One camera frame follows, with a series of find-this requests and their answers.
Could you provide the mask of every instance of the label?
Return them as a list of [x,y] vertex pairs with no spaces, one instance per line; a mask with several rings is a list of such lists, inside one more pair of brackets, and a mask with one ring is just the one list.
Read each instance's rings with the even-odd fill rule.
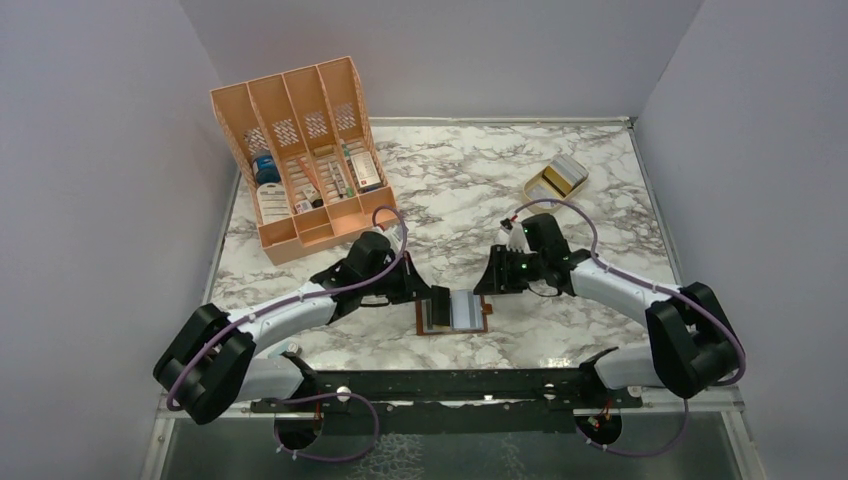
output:
[[262,223],[269,224],[288,218],[289,202],[286,190],[279,183],[266,183],[256,189]]
[[370,152],[353,155],[351,163],[360,189],[380,183],[380,176],[377,174],[377,167],[374,165]]
[[318,193],[318,190],[315,190],[315,187],[313,187],[312,185],[307,185],[303,187],[301,193],[303,193],[303,196],[306,197],[306,199],[309,200],[310,203],[321,198],[321,194]]
[[341,169],[338,164],[331,163],[330,169],[332,170],[333,181],[336,183],[336,190],[339,193],[339,196],[343,196],[345,191],[347,190],[347,182],[345,182],[344,175],[342,175]]
[[297,213],[308,212],[312,210],[312,204],[306,200],[301,200],[294,204],[294,209]]
[[269,168],[274,166],[274,159],[270,155],[266,155],[263,157],[258,157],[253,161],[253,173],[258,170],[262,170],[263,168]]

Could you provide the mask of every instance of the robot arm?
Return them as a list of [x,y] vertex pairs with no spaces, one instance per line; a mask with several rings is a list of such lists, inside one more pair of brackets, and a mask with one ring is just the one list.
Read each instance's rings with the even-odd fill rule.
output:
[[[614,308],[648,330],[650,345],[602,352],[580,366],[588,397],[605,401],[610,390],[641,385],[666,387],[690,398],[738,367],[736,350],[726,336],[678,298],[657,290],[680,292],[730,329],[705,285],[635,286],[598,265],[588,251],[572,252],[552,216],[536,215],[522,227],[531,253],[492,246],[475,294],[521,293],[530,282],[544,280],[560,293]],[[337,321],[359,308],[365,296],[383,296],[392,304],[430,298],[430,287],[406,252],[379,281],[365,281],[395,261],[398,243],[391,232],[365,232],[345,259],[294,292],[230,313],[212,304],[198,308],[156,364],[154,377],[174,390],[174,398],[198,424],[211,422],[235,401],[295,395],[306,387],[304,378],[310,377],[305,363],[254,357],[303,330]],[[351,285],[360,287],[345,288]]]
[[664,293],[686,297],[732,334],[715,294],[706,285],[657,284],[621,269],[613,272],[587,250],[572,252],[550,214],[530,217],[521,226],[531,253],[493,245],[474,293],[520,293],[530,282],[544,280],[558,294],[595,300],[645,327],[650,345],[603,352],[581,365],[606,389],[665,387],[681,398],[691,398],[739,367],[736,350],[718,327],[676,295]]
[[[430,287],[406,252],[379,281],[353,290],[342,288],[362,284],[395,260],[400,242],[394,228],[363,233],[346,258],[294,292],[232,312],[213,304],[201,306],[159,359],[153,376],[169,391],[180,383],[174,398],[198,424],[211,422],[235,401],[287,398],[300,386],[303,369],[285,358],[254,359],[263,350],[301,331],[337,321],[359,308],[365,296],[384,296],[392,304],[429,298]],[[235,319],[242,323],[233,328]],[[229,331],[216,340],[225,329]],[[207,344],[211,348],[189,368]],[[178,382],[181,375],[185,379]]]

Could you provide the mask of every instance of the orange desk organizer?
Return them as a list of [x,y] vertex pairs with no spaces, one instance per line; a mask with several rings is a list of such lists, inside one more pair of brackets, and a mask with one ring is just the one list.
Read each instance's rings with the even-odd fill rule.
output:
[[[383,166],[377,157],[359,74],[350,57],[304,67],[249,82],[212,90],[215,117],[227,138],[241,173],[250,188],[262,249],[274,265],[355,240],[371,228],[371,215],[380,205],[397,206]],[[359,141],[371,152],[383,186],[368,193],[355,187],[354,176],[344,159],[342,140]],[[339,159],[353,197],[340,196],[331,184],[321,181],[328,165],[318,163],[315,149],[332,152]],[[286,189],[291,217],[265,224],[256,198],[258,187],[251,166],[253,155],[268,150]],[[318,178],[324,206],[296,214],[294,204],[303,200],[298,178]],[[377,221],[397,220],[381,211]]]

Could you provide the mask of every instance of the glass surface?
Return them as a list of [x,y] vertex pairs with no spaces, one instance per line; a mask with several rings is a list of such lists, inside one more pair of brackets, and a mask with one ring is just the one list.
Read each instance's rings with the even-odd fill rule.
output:
[[[650,450],[671,439],[679,413],[632,415],[616,447]],[[376,450],[346,464],[276,453],[270,418],[177,420],[163,479],[548,479],[741,478],[720,413],[695,413],[683,441],[665,455],[629,459],[602,453],[576,434],[536,432],[383,435]],[[368,437],[319,438],[308,451],[347,455]]]

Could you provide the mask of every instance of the gray wall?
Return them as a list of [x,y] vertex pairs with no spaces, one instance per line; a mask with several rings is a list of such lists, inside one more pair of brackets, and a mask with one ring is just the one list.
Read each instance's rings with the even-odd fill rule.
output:
[[846,26],[844,0],[706,0],[636,125],[684,277],[747,347],[771,478],[846,465]]
[[181,0],[230,84],[351,55],[376,116],[637,115],[701,0]]
[[174,0],[0,6],[0,472],[136,478],[234,162]]

